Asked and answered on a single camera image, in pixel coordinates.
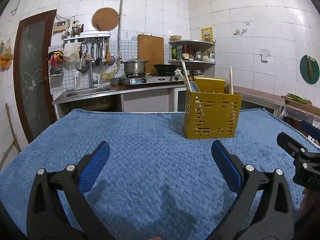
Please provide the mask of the person right hand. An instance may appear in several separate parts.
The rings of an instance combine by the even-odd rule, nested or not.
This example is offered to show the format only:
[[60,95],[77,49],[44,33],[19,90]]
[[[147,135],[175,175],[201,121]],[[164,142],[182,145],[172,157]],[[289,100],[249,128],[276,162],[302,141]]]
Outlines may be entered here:
[[307,188],[305,188],[302,192],[303,199],[301,201],[300,207],[299,207],[299,213],[301,217],[305,216],[312,206],[319,201],[319,193],[313,192]]

